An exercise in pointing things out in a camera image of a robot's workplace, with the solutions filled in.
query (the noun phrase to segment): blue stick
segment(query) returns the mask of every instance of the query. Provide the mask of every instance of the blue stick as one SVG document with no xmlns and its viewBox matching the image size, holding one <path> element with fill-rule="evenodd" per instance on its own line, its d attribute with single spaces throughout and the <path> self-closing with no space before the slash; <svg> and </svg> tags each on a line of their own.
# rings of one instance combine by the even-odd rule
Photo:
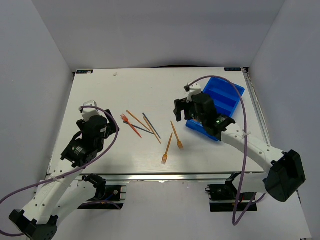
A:
<svg viewBox="0 0 320 240">
<path fill-rule="evenodd" d="M 145 130 L 145 129 L 143 129 L 143 128 L 139 127 L 139 126 L 136 126 L 136 125 L 132 125 L 132 126 L 134 126 L 136 129 L 140 129 L 140 130 L 142 130 L 142 131 L 145 131 L 145 132 L 150 133 L 150 134 L 153 135 L 153 132 L 150 132 L 150 131 L 148 131 L 148 130 Z"/>
<path fill-rule="evenodd" d="M 158 135 L 158 137 L 161 139 L 161 137 L 159 136 L 159 133 L 157 132 L 157 130 L 154 128 L 154 126 L 152 125 L 152 123 L 149 121 L 149 119 L 147 118 L 147 116 L 142 113 L 142 115 L 145 117 L 145 119 L 150 123 L 151 127 L 153 128 L 153 130 L 155 131 L 155 133 Z"/>
</svg>

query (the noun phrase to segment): blue tray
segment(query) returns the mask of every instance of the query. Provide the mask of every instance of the blue tray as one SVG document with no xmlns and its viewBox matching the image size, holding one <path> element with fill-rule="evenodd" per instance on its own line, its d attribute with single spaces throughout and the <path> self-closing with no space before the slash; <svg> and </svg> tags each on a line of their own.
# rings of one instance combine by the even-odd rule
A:
<svg viewBox="0 0 320 240">
<path fill-rule="evenodd" d="M 235 84 L 235 87 L 238 89 L 239 93 L 242 96 L 245 92 L 245 89 L 237 84 Z M 238 106 L 238 103 L 240 102 L 240 97 L 238 96 L 236 90 L 230 85 L 230 83 L 218 77 L 212 77 L 209 80 L 208 84 L 205 86 L 203 92 L 205 94 L 209 94 L 213 99 L 218 113 L 227 115 L 229 117 L 232 117 Z M 209 138 L 217 142 L 219 141 L 214 136 L 210 136 L 204 130 L 202 124 L 199 122 L 188 120 L 186 121 L 186 126 L 208 136 Z"/>
</svg>

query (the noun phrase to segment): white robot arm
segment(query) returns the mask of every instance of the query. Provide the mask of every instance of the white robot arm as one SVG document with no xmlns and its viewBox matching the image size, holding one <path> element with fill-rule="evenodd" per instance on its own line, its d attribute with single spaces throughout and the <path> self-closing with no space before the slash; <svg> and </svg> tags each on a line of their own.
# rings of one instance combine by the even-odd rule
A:
<svg viewBox="0 0 320 240">
<path fill-rule="evenodd" d="M 97 104 L 92 100 L 84 106 L 97 107 Z M 61 160 L 50 176 L 54 181 L 44 184 L 27 205 L 21 210 L 14 210 L 9 216 L 31 240 L 52 239 L 58 225 L 82 203 L 89 199 L 100 200 L 105 196 L 106 181 L 94 174 L 84 177 L 75 190 L 63 196 L 83 169 L 57 179 L 92 161 L 103 150 L 104 139 L 116 132 L 116 124 L 108 116 L 108 119 L 100 116 L 96 109 L 81 108 L 80 112 L 83 120 L 76 123 L 80 131 L 61 154 Z"/>
<path fill-rule="evenodd" d="M 218 140 L 233 146 L 242 153 L 245 151 L 245 133 L 236 122 L 217 112 L 213 99 L 199 90 L 199 85 L 187 85 L 188 97 L 174 101 L 176 120 L 197 120 L 204 130 Z M 247 156 L 264 170 L 263 173 L 246 173 L 241 186 L 241 193 L 268 193 L 280 202 L 288 198 L 305 182 L 300 155 L 290 150 L 284 152 L 274 148 L 252 135 L 247 135 Z M 226 188 L 233 195 L 240 184 L 240 173 L 234 173 L 225 182 Z"/>
</svg>

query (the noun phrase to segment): chopstick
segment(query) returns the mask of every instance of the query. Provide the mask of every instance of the chopstick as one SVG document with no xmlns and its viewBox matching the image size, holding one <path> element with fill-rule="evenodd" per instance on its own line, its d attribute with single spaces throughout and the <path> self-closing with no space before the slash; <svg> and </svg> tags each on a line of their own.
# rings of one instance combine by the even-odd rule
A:
<svg viewBox="0 0 320 240">
<path fill-rule="evenodd" d="M 158 135 L 158 137 L 161 139 L 160 135 L 158 134 L 157 130 L 154 128 L 154 126 L 152 125 L 152 123 L 149 121 L 149 119 L 147 118 L 147 116 L 142 113 L 142 115 L 147 119 L 147 121 L 149 122 L 148 126 L 155 131 L 155 133 Z"/>
<path fill-rule="evenodd" d="M 142 127 L 139 127 L 139 126 L 136 126 L 136 125 L 133 125 L 133 124 L 132 124 L 132 126 L 134 126 L 136 129 L 140 129 L 140 130 L 142 130 L 142 131 L 145 131 L 145 132 L 153 135 L 153 133 L 152 133 L 151 131 L 145 130 L 145 129 L 143 129 Z"/>
<path fill-rule="evenodd" d="M 130 114 L 131 117 L 133 117 L 135 120 L 137 120 L 142 126 L 144 126 L 148 131 L 150 131 L 150 129 L 146 125 L 144 125 L 138 118 L 136 118 L 131 112 L 129 112 L 128 110 L 126 112 Z"/>
<path fill-rule="evenodd" d="M 161 144 L 160 139 L 158 138 L 157 134 L 155 133 L 154 129 L 150 126 L 150 123 L 147 121 L 146 117 L 143 117 L 143 119 L 145 120 L 146 124 L 148 124 L 149 128 L 151 129 L 151 131 L 153 132 L 154 136 L 156 137 L 156 139 L 159 141 L 159 143 Z"/>
<path fill-rule="evenodd" d="M 172 121 L 170 121 L 171 122 L 171 126 L 172 126 L 172 129 L 173 129 L 173 132 L 174 132 L 174 135 L 175 135 L 175 137 L 176 137 L 176 140 L 177 140 L 177 145 L 178 145 L 178 147 L 179 147 L 179 149 L 184 149 L 184 146 L 182 145 L 182 142 L 180 141 L 180 139 L 179 139 L 179 137 L 178 137 L 178 134 L 177 134 L 177 131 L 176 131 L 176 128 L 175 128 L 175 126 L 174 126 L 174 123 L 172 122 Z"/>
</svg>

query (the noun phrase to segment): gray wall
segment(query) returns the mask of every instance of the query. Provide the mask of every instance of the gray wall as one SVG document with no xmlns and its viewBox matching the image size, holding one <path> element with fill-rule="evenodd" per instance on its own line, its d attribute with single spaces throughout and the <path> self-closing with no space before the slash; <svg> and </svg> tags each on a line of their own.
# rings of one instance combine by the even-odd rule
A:
<svg viewBox="0 0 320 240">
<path fill-rule="evenodd" d="M 320 239 L 320 1 L 286 0 L 250 69 L 272 144 L 301 154 L 302 207 Z"/>
<path fill-rule="evenodd" d="M 248 67 L 284 0 L 33 0 L 81 68 Z"/>
<path fill-rule="evenodd" d="M 32 1 L 1 1 L 1 198 L 44 178 L 71 85 L 72 73 Z M 18 233 L 8 216 L 32 192 L 0 206 L 2 230 Z"/>
</svg>

